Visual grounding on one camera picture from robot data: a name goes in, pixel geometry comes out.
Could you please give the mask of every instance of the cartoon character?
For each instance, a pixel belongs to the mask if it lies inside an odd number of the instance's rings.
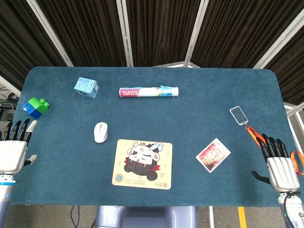
[[[163,144],[156,142],[155,144],[133,143],[133,147],[128,150],[129,157],[126,157],[124,170],[133,172],[140,176],[147,176],[149,181],[157,179],[159,165],[157,162],[160,159],[159,152],[162,151]]]

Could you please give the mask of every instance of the toy building block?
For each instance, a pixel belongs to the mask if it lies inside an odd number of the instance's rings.
[[[28,102],[26,102],[22,108],[27,114],[31,115],[35,119],[38,119],[48,110],[49,103],[45,101],[45,99],[41,98],[38,100],[37,98],[33,97]]]

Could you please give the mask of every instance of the yellow floor line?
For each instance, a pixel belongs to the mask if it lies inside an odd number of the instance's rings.
[[[239,225],[241,226],[241,228],[247,228],[244,207],[238,207],[237,209],[239,216]]]

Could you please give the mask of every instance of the small blue box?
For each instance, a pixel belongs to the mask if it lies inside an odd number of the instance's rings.
[[[99,86],[95,80],[80,77],[74,89],[80,95],[95,98],[99,90]]]

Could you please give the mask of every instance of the orange strap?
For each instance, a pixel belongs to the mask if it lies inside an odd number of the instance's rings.
[[[293,162],[293,164],[294,164],[295,172],[296,172],[297,175],[299,175],[299,174],[300,174],[300,175],[304,175],[303,172],[300,172],[300,171],[299,171],[298,163],[296,162],[296,159],[295,159],[295,156],[294,156],[296,153],[299,155],[300,162],[301,162],[302,164],[304,164],[304,155],[301,154],[299,151],[292,151],[292,152],[291,152],[291,160],[292,160],[292,162]]]
[[[256,141],[257,145],[261,148],[260,143],[258,142],[257,138],[260,138],[264,143],[266,143],[265,139],[258,133],[256,132],[252,126],[246,126],[246,130],[252,137],[254,141]]]

